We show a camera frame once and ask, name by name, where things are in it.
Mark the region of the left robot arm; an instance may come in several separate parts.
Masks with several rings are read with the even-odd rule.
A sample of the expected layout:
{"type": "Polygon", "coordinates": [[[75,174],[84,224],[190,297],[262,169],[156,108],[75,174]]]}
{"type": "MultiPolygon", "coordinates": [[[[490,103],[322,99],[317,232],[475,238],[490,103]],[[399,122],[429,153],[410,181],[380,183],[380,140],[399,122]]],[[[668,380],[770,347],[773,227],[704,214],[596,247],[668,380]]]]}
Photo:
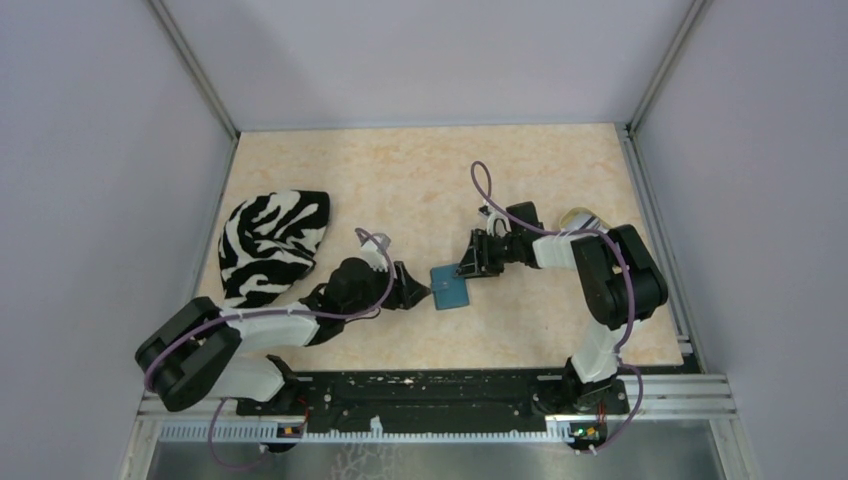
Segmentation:
{"type": "Polygon", "coordinates": [[[210,298],[184,305],[136,350],[146,389],[169,412],[208,398],[235,399],[243,413],[285,414],[304,393],[275,347],[311,347],[384,310],[410,310],[431,293],[401,261],[381,271],[347,258],[306,297],[281,308],[222,309],[210,298]]]}

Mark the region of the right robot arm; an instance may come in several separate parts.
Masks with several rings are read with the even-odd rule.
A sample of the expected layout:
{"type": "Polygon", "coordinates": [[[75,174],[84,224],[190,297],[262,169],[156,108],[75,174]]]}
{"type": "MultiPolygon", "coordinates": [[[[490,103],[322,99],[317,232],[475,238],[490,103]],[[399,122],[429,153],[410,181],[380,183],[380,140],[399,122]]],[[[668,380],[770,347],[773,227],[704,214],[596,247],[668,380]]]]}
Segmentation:
{"type": "Polygon", "coordinates": [[[483,206],[485,228],[470,234],[455,277],[497,277],[509,263],[534,269],[575,271],[593,320],[577,351],[564,366],[562,383],[539,396],[547,413],[559,408],[588,412],[611,389],[620,353],[638,322],[668,300],[668,285],[634,226],[608,229],[594,216],[551,233],[533,202],[499,212],[483,206]]]}

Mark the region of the blue card holder wallet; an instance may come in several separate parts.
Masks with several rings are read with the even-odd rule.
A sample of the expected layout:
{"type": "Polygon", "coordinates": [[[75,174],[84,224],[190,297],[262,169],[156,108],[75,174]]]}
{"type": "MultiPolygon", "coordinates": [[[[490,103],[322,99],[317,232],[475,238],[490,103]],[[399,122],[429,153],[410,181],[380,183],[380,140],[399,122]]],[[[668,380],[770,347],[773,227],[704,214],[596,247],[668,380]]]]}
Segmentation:
{"type": "Polygon", "coordinates": [[[448,264],[430,269],[430,289],[437,311],[470,305],[466,279],[456,274],[458,267],[458,264],[448,264]]]}

